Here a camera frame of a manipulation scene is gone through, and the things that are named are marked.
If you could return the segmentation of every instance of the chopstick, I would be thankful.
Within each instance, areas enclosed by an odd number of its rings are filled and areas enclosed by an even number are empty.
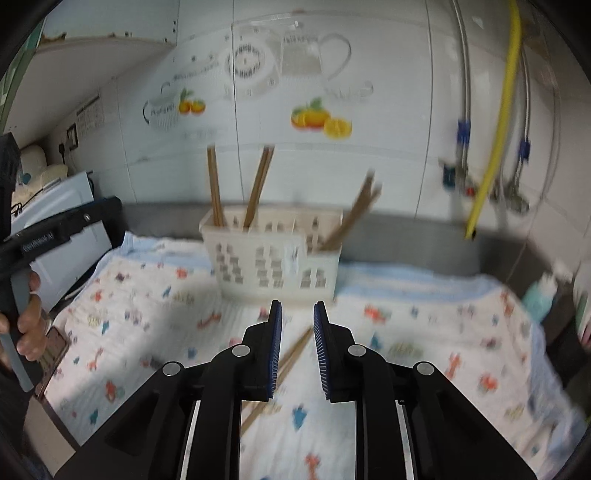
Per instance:
[[[225,226],[223,218],[222,200],[220,198],[220,186],[217,179],[216,147],[210,145],[207,148],[207,168],[209,169],[209,189],[212,194],[213,224]]]
[[[381,185],[376,186],[373,191],[371,190],[373,182],[374,173],[370,171],[365,177],[361,191],[359,192],[351,211],[345,216],[345,218],[343,218],[343,222],[329,235],[326,242],[324,242],[318,251],[328,252],[339,249],[344,238],[353,228],[353,225],[371,208],[373,203],[382,194]]]
[[[287,375],[289,375],[291,369],[296,364],[298,359],[300,358],[308,340],[312,336],[312,328],[308,328],[304,334],[300,337],[300,339],[294,344],[293,347],[287,352],[286,356],[283,359],[283,366],[280,366],[279,374],[277,375],[277,388],[281,386]],[[254,423],[254,421],[261,415],[262,411],[264,410],[265,406],[267,405],[266,402],[257,402],[256,406],[252,409],[249,413],[246,420],[242,422],[241,425],[241,433],[240,435],[244,435],[246,431],[250,428],[250,426]]]
[[[244,230],[248,230],[255,218],[256,207],[258,206],[259,200],[261,199],[262,187],[267,178],[267,172],[269,171],[269,165],[273,158],[273,152],[275,147],[273,145],[265,145],[262,149],[261,161],[259,162],[258,169],[256,171],[255,183],[252,186],[251,197],[248,200],[248,207],[246,208],[246,216],[244,217]]]

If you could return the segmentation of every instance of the white container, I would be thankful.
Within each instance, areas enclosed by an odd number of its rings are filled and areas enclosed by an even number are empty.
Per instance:
[[[314,252],[343,219],[342,210],[259,206],[248,231],[246,206],[224,207],[227,228],[199,223],[225,297],[248,302],[331,303],[340,249]]]

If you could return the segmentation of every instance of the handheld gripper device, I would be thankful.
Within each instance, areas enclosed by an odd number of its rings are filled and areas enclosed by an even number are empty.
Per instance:
[[[10,332],[0,342],[12,371],[24,391],[32,390],[43,377],[38,362],[30,362],[17,352],[22,337],[17,320],[29,303],[29,264],[37,257],[70,241],[85,227],[107,220],[121,211],[116,197],[97,200],[66,210],[11,234],[11,202],[21,153],[11,133],[0,137],[0,312],[10,324]]]
[[[314,307],[320,378],[331,403],[356,405],[356,480],[407,478],[397,404],[416,480],[535,480],[500,433],[428,362],[387,363]]]
[[[277,382],[281,304],[209,363],[168,362],[58,471],[56,480],[177,480],[199,403],[187,479],[238,480],[241,401],[269,401]]]

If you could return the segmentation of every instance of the white tile wall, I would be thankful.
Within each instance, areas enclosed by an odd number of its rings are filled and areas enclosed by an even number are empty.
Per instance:
[[[460,6],[472,70],[469,162],[479,179],[496,128],[509,19],[502,1],[460,0]],[[531,22],[539,19],[525,2],[521,9],[526,31],[535,31]],[[591,218],[586,184],[591,178],[586,133],[591,126],[591,85],[562,39],[547,22],[541,25],[550,58],[543,40],[527,40],[532,151],[522,193],[537,205],[556,146],[553,135],[560,127],[554,183],[547,202],[525,218],[487,203],[478,227],[523,236],[531,231],[532,240],[551,260],[566,257],[575,265],[591,252],[586,247],[591,233],[585,236]],[[303,46],[295,59],[286,57],[284,34],[293,32],[317,37],[320,44]],[[103,89],[111,121],[96,138],[84,140],[73,157],[77,168],[96,172],[102,192],[117,192],[130,202],[206,201],[205,148],[215,142],[222,197],[241,201],[248,198],[261,145],[270,142],[277,147],[263,201],[346,207],[372,168],[384,185],[376,209],[458,223],[467,217],[470,201],[442,188],[438,165],[439,158],[454,159],[460,115],[458,39],[449,0],[181,0],[178,39],[173,51],[126,72],[114,88],[111,84]],[[234,57],[232,43],[234,48],[250,43],[257,53],[245,50]],[[310,52],[319,55],[319,65],[310,62]],[[257,56],[262,58],[258,67]],[[238,71],[255,66],[255,73],[234,79],[234,65],[229,64],[234,59]],[[294,62],[298,69],[307,69],[305,76],[296,76]],[[342,71],[330,79],[343,63]],[[550,64],[562,98],[558,121]],[[164,132],[151,117],[152,107],[165,104],[166,94],[178,105],[183,88],[205,100],[206,110],[171,116],[174,125]],[[109,101],[113,92],[114,102]],[[352,121],[349,138],[331,140],[322,131],[291,125],[291,111],[318,97],[332,116]],[[506,179],[517,158],[522,110],[518,78]]]
[[[232,72],[225,69],[231,44],[229,28],[200,35],[118,79],[129,164],[171,154],[191,155],[213,141],[236,147]],[[183,90],[192,92],[193,100],[204,100],[203,113],[179,113]],[[171,111],[151,114],[163,105],[172,105]],[[166,122],[170,123],[168,130],[163,128]]]
[[[241,202],[242,188],[238,153],[217,149],[220,196],[225,202]],[[138,202],[208,202],[210,197],[206,150],[193,155],[135,163],[129,166],[131,184]]]
[[[591,102],[563,99],[560,115],[560,161],[548,199],[584,232],[591,219]]]
[[[250,196],[261,153],[260,148],[240,149],[246,199]],[[414,215],[423,165],[328,148],[288,150],[276,147],[261,199],[263,202],[350,206],[370,169],[375,171],[376,183],[383,185],[375,209]]]
[[[182,0],[178,8],[178,43],[232,24],[233,0]]]
[[[95,195],[102,197],[114,195],[124,203],[135,203],[135,193],[131,187],[127,166],[94,171],[90,178],[95,184]]]
[[[308,32],[321,39],[337,34],[344,40],[334,38],[319,47],[322,73],[318,63],[316,70],[310,70],[313,74],[295,76],[288,72],[288,60],[284,57],[280,65],[283,75],[265,95],[244,98],[241,93],[251,88],[253,81],[237,79],[236,118],[240,144],[337,143],[350,151],[388,151],[397,158],[422,164],[427,149],[431,93],[426,27],[371,18],[319,15],[298,21],[304,25],[301,29],[304,34]],[[245,34],[242,41],[235,38],[235,48],[237,43],[262,41],[273,34],[280,38],[290,31],[280,21],[266,22],[258,28],[256,35]],[[351,44],[348,62],[346,42]],[[306,48],[305,45],[300,47],[299,58],[306,57]],[[331,80],[330,75],[343,64],[345,68]],[[322,131],[301,131],[291,126],[292,110],[314,98],[322,99],[331,116],[352,122],[350,138],[335,142]]]
[[[579,266],[583,234],[547,202],[542,202],[530,232],[530,240],[549,260],[561,259],[569,268]]]
[[[424,0],[234,0],[235,21],[302,12],[330,12],[427,24]]]
[[[551,99],[546,88],[539,89],[545,106],[552,100],[558,110],[558,162],[547,200],[541,205],[530,232],[530,239],[538,245],[550,261],[564,260],[576,269],[591,253],[591,154],[589,127],[591,125],[591,83],[587,80],[574,55],[549,22],[539,14],[550,53],[550,63],[559,95]],[[539,59],[536,65],[544,72]],[[532,152],[531,161],[535,161]]]

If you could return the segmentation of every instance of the white cabinet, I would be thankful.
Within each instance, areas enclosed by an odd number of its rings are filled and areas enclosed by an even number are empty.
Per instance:
[[[41,44],[88,37],[176,43],[179,0],[63,0],[49,15]]]

